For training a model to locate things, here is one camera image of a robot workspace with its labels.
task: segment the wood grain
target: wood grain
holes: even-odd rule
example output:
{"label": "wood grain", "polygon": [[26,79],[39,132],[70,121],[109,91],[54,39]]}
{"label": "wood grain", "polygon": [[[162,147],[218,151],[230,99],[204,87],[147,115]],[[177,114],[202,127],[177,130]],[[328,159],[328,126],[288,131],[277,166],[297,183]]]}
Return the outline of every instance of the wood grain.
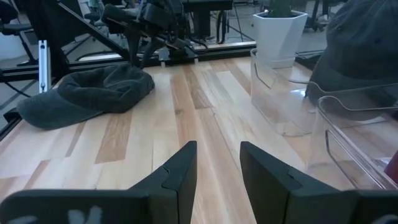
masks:
{"label": "wood grain", "polygon": [[146,71],[155,90],[124,114],[53,131],[21,121],[0,142],[0,200],[24,188],[127,189],[197,140],[192,223],[250,224],[240,142],[304,170],[306,144],[276,134],[251,104],[249,58]]}

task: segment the white plant pot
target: white plant pot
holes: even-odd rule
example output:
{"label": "white plant pot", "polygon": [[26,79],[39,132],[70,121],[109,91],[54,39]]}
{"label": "white plant pot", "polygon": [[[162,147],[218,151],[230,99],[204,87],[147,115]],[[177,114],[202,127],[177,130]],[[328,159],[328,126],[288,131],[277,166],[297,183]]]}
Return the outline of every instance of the white plant pot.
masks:
{"label": "white plant pot", "polygon": [[271,68],[293,66],[307,13],[292,11],[291,18],[267,18],[267,12],[253,15],[258,59]]}

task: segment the transparent plastic bin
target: transparent plastic bin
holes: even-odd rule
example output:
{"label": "transparent plastic bin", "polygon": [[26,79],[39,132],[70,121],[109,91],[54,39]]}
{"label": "transparent plastic bin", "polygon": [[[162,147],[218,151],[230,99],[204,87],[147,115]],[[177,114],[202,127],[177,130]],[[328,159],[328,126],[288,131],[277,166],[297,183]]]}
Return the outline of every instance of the transparent plastic bin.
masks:
{"label": "transparent plastic bin", "polygon": [[351,99],[356,106],[369,101],[389,106],[357,110],[347,99],[320,98],[307,174],[340,190],[398,189],[398,85],[357,95],[360,100]]}
{"label": "transparent plastic bin", "polygon": [[356,110],[374,108],[372,101],[361,100],[362,88],[323,91],[309,82],[306,68],[270,68],[251,50],[251,101],[275,131],[283,136],[303,136],[312,132],[316,118],[316,103],[323,96],[334,96],[341,101],[358,98],[361,104],[350,102]]}

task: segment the dark gray fabric hat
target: dark gray fabric hat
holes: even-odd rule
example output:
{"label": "dark gray fabric hat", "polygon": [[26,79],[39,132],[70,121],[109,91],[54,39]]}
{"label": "dark gray fabric hat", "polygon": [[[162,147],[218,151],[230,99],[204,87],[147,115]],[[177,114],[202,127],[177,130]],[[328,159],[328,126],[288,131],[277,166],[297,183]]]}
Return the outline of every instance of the dark gray fabric hat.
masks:
{"label": "dark gray fabric hat", "polygon": [[102,113],[123,113],[155,87],[152,77],[129,64],[71,73],[58,88],[22,100],[17,110],[43,129],[76,124]]}
{"label": "dark gray fabric hat", "polygon": [[[397,83],[397,37],[398,1],[348,1],[328,25],[328,45],[310,81],[328,92]],[[398,97],[391,89],[388,100],[383,97],[384,92],[370,92],[381,107],[391,106]],[[315,85],[307,87],[307,96],[313,103],[323,96],[320,93]],[[354,101],[348,95],[345,103],[352,105]]]}

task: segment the gray floor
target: gray floor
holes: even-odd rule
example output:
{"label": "gray floor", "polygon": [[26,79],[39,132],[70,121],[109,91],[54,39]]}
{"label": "gray floor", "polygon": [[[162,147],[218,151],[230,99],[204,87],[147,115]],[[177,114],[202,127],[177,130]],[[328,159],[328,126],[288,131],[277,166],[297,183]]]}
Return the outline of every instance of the gray floor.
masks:
{"label": "gray floor", "polygon": [[[336,12],[341,6],[336,6],[331,9],[332,12]],[[309,1],[307,3],[306,12],[311,14],[313,8],[313,1]],[[243,41],[251,41],[255,39],[254,28],[252,27],[252,15],[258,12],[259,8],[243,5],[238,6],[237,8],[238,16],[236,16],[236,11],[232,10],[229,12],[229,23],[231,29],[229,29],[229,33],[226,35],[226,43],[232,42],[241,42],[241,38]],[[239,31],[238,18],[240,22],[240,29],[244,36],[241,37]],[[213,36],[216,35],[216,26],[215,19],[212,17],[211,19],[211,34]],[[116,35],[109,36],[115,42],[125,45],[126,43],[121,41],[121,39]],[[76,38],[74,43],[71,43],[64,47],[64,51],[68,52],[70,49],[74,48],[76,45],[80,45],[74,51],[68,54],[69,61],[73,62],[78,57],[81,57],[84,54],[92,53],[92,52],[105,52],[109,51],[109,49],[104,46],[101,42],[94,41],[92,37],[89,37],[88,34],[85,34],[81,37]],[[215,39],[211,39],[207,42],[207,44],[215,44]],[[313,50],[323,50],[326,47],[326,37],[325,31],[323,32],[314,32],[311,29],[304,30],[302,35],[300,45],[298,47],[298,52],[306,52]],[[31,51],[37,56],[37,45],[31,46]],[[25,62],[28,59],[27,56],[14,58],[10,60],[0,60],[0,68],[11,68],[15,67],[18,63]],[[28,95],[36,95],[39,93],[38,83],[34,80],[26,80],[20,82],[12,82],[16,88],[22,90],[24,93]],[[23,100],[25,97],[17,94],[15,91],[10,89],[4,83],[0,83],[0,114],[4,114],[13,107],[16,106],[17,102]],[[2,116],[0,116],[0,128],[3,128],[6,125],[6,121]]]}

